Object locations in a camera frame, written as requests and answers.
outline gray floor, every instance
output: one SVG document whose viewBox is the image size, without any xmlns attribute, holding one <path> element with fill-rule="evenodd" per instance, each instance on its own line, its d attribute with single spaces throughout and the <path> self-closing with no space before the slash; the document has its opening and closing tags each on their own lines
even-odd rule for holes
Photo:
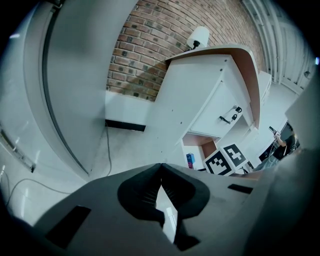
<svg viewBox="0 0 320 256">
<path fill-rule="evenodd" d="M 110 170 L 106 129 L 102 133 L 94 159 L 90 173 L 91 180 L 105 177 Z M 112 162 L 112 170 L 109 175 L 152 164 L 147 157 L 146 148 L 141 144 L 143 132 L 109 127 L 108 133 Z"/>
</svg>

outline lamp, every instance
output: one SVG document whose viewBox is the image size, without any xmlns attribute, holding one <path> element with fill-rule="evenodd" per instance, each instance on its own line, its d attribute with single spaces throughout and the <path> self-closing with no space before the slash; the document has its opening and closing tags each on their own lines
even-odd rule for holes
<svg viewBox="0 0 320 256">
<path fill-rule="evenodd" d="M 196 47 L 205 48 L 208 45 L 209 35 L 210 32 L 206 27 L 198 26 L 189 36 L 186 43 L 193 48 L 193 50 Z"/>
</svg>

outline white wall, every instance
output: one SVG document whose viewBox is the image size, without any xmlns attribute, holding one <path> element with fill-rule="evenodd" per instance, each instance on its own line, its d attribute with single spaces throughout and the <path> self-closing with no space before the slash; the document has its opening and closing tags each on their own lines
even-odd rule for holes
<svg viewBox="0 0 320 256">
<path fill-rule="evenodd" d="M 89 172 L 105 126 L 108 69 L 119 33 L 137 0 L 66 0 L 47 56 L 55 127 Z"/>
<path fill-rule="evenodd" d="M 24 51 L 32 14 L 33 11 L 12 34 L 1 58 L 0 123 L 9 139 L 36 163 L 36 167 L 31 173 L 0 142 L 0 170 L 5 172 L 0 187 L 5 203 L 22 179 L 33 179 L 67 193 L 86 183 L 52 150 L 30 108 L 24 76 Z M 33 225 L 45 211 L 66 196 L 25 180 L 14 190 L 8 208 L 15 216 Z"/>
<path fill-rule="evenodd" d="M 147 116 L 154 102 L 105 91 L 105 119 L 136 125 L 147 124 Z"/>
<path fill-rule="evenodd" d="M 51 3 L 45 1 L 39 3 L 27 26 L 23 53 L 25 90 L 32 115 L 47 143 L 64 163 L 87 180 L 88 175 L 68 151 L 55 128 L 44 93 L 43 51 L 53 15 L 52 7 Z"/>
<path fill-rule="evenodd" d="M 34 163 L 60 169 L 66 165 L 41 133 L 29 105 L 24 78 L 24 48 L 33 11 L 13 33 L 0 65 L 0 123 L 9 139 Z"/>
<path fill-rule="evenodd" d="M 297 97 L 297 94 L 284 85 L 271 84 L 269 97 L 261 106 L 258 135 L 247 148 L 251 155 L 259 157 L 274 141 L 269 126 L 281 131 L 287 121 L 285 112 Z"/>
<path fill-rule="evenodd" d="M 320 78 L 316 74 L 296 102 L 287 110 L 288 121 L 303 149 L 320 148 Z"/>
</svg>

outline white floor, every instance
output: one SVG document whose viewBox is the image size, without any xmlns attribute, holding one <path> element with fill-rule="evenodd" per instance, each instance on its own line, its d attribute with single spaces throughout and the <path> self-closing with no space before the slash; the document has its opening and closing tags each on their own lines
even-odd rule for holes
<svg viewBox="0 0 320 256">
<path fill-rule="evenodd" d="M 140 144 L 143 132 L 110 127 L 108 133 L 112 161 L 110 175 L 153 164 L 149 161 L 148 151 Z M 4 169 L 0 187 L 5 203 L 12 194 L 8 204 L 9 212 L 32 226 L 50 207 L 67 197 L 66 193 L 72 193 L 86 184 L 86 181 L 75 175 L 71 169 L 65 169 L 62 166 L 56 166 L 56 168 L 48 166 L 41 161 L 41 158 L 34 173 L 31 173 L 2 144 L 0 144 L 0 163 L 0 171 Z M 92 181 L 105 177 L 109 170 L 107 130 L 104 130 L 89 179 Z M 23 179 L 38 181 L 64 193 L 52 191 L 34 181 Z M 156 208 L 164 212 L 163 232 L 173 242 L 176 233 L 177 210 L 162 187 L 158 192 Z"/>
<path fill-rule="evenodd" d="M 148 151 L 141 145 L 142 131 L 108 128 L 110 157 L 112 169 L 109 175 L 119 174 L 140 166 L 153 164 L 149 161 Z M 102 133 L 100 144 L 95 156 L 90 180 L 105 177 L 110 170 L 108 158 L 107 129 Z"/>
<path fill-rule="evenodd" d="M 4 171 L 0 182 L 4 203 L 8 203 L 9 195 L 12 194 L 7 206 L 8 211 L 30 225 L 34 225 L 50 207 L 68 196 L 65 193 L 72 193 L 86 183 L 71 169 L 53 168 L 42 163 L 41 159 L 34 173 L 31 173 L 2 144 L 0 163 L 0 172 Z M 34 181 L 24 179 L 35 180 L 64 193 L 52 191 Z"/>
</svg>

